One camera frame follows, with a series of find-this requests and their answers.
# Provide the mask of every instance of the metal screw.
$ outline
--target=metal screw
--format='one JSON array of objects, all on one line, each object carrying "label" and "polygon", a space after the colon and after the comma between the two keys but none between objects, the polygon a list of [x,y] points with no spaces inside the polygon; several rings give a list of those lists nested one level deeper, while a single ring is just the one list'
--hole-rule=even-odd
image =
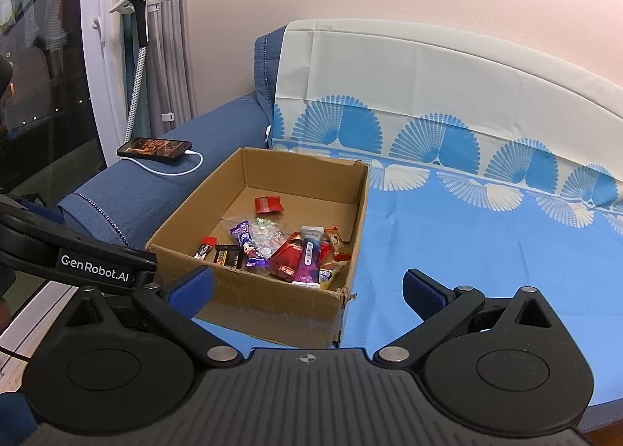
[{"label": "metal screw", "polygon": [[208,349],[208,358],[215,362],[231,362],[237,356],[238,351],[231,346],[214,346]]},{"label": "metal screw", "polygon": [[386,346],[379,351],[379,356],[386,362],[402,362],[409,358],[409,351],[402,346]]}]

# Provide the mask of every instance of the red snack bag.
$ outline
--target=red snack bag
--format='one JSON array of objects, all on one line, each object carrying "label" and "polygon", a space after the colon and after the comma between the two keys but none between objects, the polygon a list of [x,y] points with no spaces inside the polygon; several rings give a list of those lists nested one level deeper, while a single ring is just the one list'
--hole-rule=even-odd
[{"label": "red snack bag", "polygon": [[[303,250],[303,241],[301,241],[301,232],[294,232],[288,237],[281,247],[275,251],[269,258],[269,271],[279,279],[292,282],[294,274],[297,271],[298,262],[301,259]],[[331,252],[331,244],[322,241],[320,244],[320,261]]]},{"label": "red snack bag", "polygon": [[331,248],[333,249],[333,259],[336,262],[345,262],[347,260],[350,260],[350,255],[348,254],[347,248],[344,245],[344,241],[342,241],[342,238],[340,237],[338,228],[328,228],[327,230],[325,230],[325,234],[329,238],[329,242],[331,242]]},{"label": "red snack bag", "polygon": [[268,197],[257,197],[255,199],[256,214],[265,214],[266,212],[282,211],[281,197],[279,195],[271,195]]}]

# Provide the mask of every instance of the fan pattern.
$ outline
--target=fan pattern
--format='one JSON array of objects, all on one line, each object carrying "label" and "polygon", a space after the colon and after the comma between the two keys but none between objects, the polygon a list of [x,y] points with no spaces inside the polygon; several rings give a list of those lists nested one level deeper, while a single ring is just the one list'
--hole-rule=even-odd
[{"label": "fan pattern", "polygon": [[612,174],[589,164],[561,177],[556,156],[536,139],[507,142],[481,164],[476,134],[451,114],[430,112],[410,118],[394,139],[384,142],[375,111],[345,95],[306,102],[289,137],[287,133],[275,105],[275,149],[365,161],[374,189],[399,194],[421,188],[431,181],[426,167],[436,167],[432,177],[446,191],[479,209],[511,216],[530,198],[561,225],[587,228],[599,212],[599,219],[623,236],[623,191]]}]

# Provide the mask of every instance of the charging cable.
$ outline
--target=charging cable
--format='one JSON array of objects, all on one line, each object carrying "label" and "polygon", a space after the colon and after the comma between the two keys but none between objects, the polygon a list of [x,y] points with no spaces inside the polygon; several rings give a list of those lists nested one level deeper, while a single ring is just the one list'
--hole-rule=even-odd
[{"label": "charging cable", "polygon": [[121,160],[130,160],[133,161],[134,163],[136,163],[139,167],[141,167],[142,169],[147,170],[147,172],[151,172],[152,174],[155,174],[157,176],[164,176],[164,177],[178,177],[178,176],[185,176],[186,174],[190,174],[191,172],[194,172],[195,170],[197,170],[199,167],[201,167],[201,164],[203,163],[203,156],[201,156],[201,153],[197,153],[195,151],[184,151],[185,155],[197,155],[199,157],[199,163],[197,163],[193,168],[191,168],[190,170],[186,170],[186,172],[178,172],[176,174],[167,174],[165,172],[158,172],[157,170],[152,170],[149,167],[146,167],[145,165],[143,165],[141,162],[139,162],[138,160],[135,160],[134,158],[130,158],[128,156],[122,156],[120,159]]}]

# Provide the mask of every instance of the smartphone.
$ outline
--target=smartphone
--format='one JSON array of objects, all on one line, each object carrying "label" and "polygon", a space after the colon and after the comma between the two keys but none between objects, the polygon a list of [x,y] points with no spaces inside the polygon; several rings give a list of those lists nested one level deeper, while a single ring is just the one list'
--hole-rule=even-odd
[{"label": "smartphone", "polygon": [[176,161],[191,148],[186,140],[148,139],[138,137],[117,149],[117,156],[154,160],[162,163]]}]

